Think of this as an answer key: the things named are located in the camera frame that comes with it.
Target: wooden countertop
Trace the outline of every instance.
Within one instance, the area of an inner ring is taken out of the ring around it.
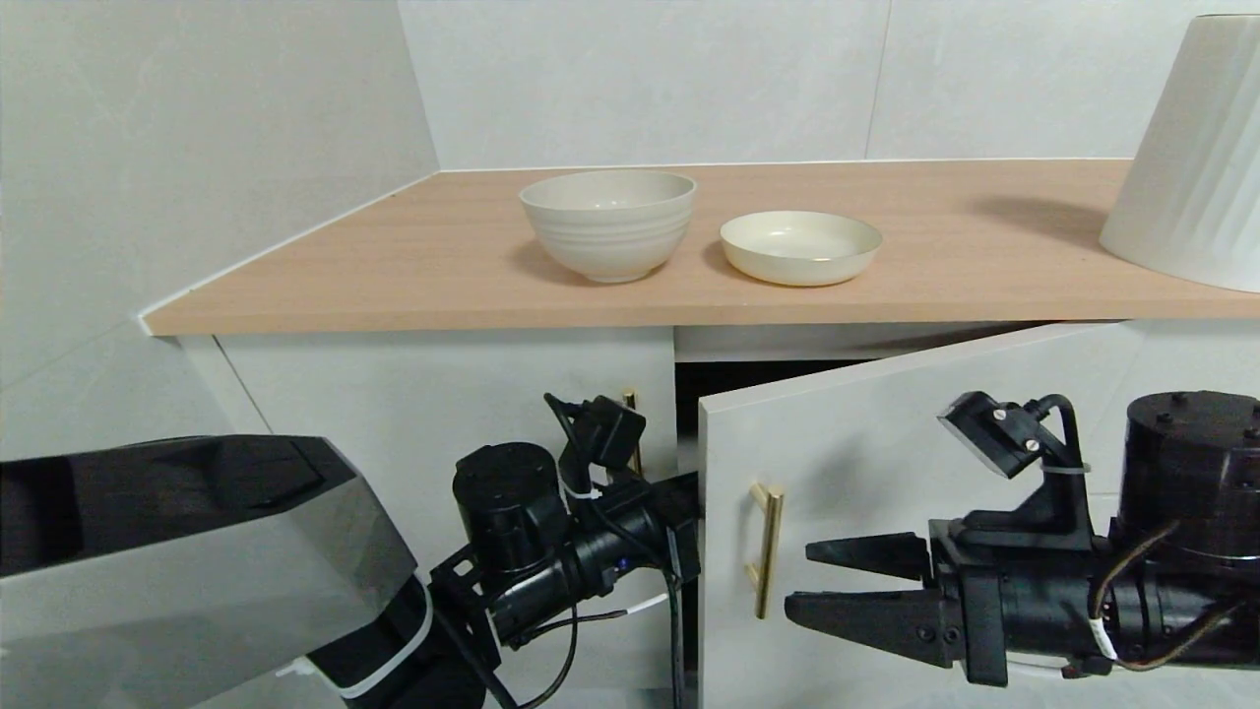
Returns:
[[[145,315],[154,334],[930,320],[1260,317],[1260,295],[1164,276],[1097,246],[1128,161],[669,167],[699,181],[682,246],[598,285],[538,246],[517,191],[561,170],[442,173]],[[816,209],[885,234],[847,283],[735,271],[718,227]]]

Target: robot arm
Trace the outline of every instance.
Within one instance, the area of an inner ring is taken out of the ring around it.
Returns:
[[[1041,426],[1063,414],[1065,441]],[[1120,513],[1095,536],[1071,406],[983,393],[940,417],[1003,477],[1042,462],[1012,513],[810,544],[810,560],[920,581],[901,593],[793,593],[796,625],[1007,685],[1007,652],[1066,660],[1065,679],[1164,664],[1260,669],[1260,403],[1211,392],[1129,407]]]
[[[572,411],[585,438],[562,465],[622,467],[643,418],[602,398]],[[495,637],[522,647],[650,563],[583,518],[614,520],[683,581],[699,573],[694,476],[617,476],[570,511],[551,455],[510,443],[461,461],[454,492],[470,544],[426,588],[367,482],[323,440],[5,463],[0,704],[188,706],[306,656],[358,709],[481,706],[488,684],[514,708],[494,680]]]

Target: plate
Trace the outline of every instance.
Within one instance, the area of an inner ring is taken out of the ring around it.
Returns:
[[[727,261],[780,285],[844,282],[871,264],[883,235],[871,224],[825,212],[755,212],[721,229]]]

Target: bowl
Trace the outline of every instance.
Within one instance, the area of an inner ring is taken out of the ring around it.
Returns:
[[[883,237],[824,212],[756,212],[722,224],[722,249],[745,273],[780,285],[832,285],[871,264]]]
[[[641,278],[669,259],[692,218],[696,180],[655,170],[575,173],[530,184],[520,204],[562,266],[598,282]]]

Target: white cabinet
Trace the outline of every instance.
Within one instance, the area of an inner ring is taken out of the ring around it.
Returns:
[[[466,544],[451,496],[455,462],[481,446],[539,443],[559,455],[564,436],[543,403],[638,393],[650,479],[675,468],[670,327],[281,334],[220,336],[267,427],[325,437],[352,461],[427,572]],[[612,611],[656,596],[659,574],[638,572],[582,612]],[[669,684],[668,613],[587,623],[567,688]],[[522,700],[551,683],[567,633],[499,670]]]
[[[1038,475],[1012,482],[993,476],[935,419],[970,390],[1018,403],[1068,397],[1095,470],[1090,489],[1111,494],[1096,504],[1114,509],[1125,408],[1143,394],[1183,389],[1260,394],[1260,322],[1053,324],[702,399],[703,705],[867,709],[931,706],[934,698],[949,705],[1007,705],[1000,690],[965,685],[959,669],[920,665],[790,623],[782,598],[793,591],[898,588],[887,577],[806,562],[805,544],[925,535],[929,519],[1008,510],[1023,500]],[[748,495],[755,482],[785,490],[777,572],[762,621],[753,617],[743,572],[761,545],[761,511]],[[1212,698],[1213,706],[1254,705],[1254,695],[1244,699],[1230,689],[1235,680],[1226,675],[1236,672],[1167,672],[1154,680],[1085,680],[1062,695],[1057,685],[1029,685],[1023,704],[1053,688],[1047,698],[1072,696],[1074,706],[1118,699],[1158,705],[1158,688],[1179,678],[1181,686],[1198,688],[1200,699]],[[1013,685],[1024,691],[1018,676]],[[1019,695],[1007,696],[1016,701]]]

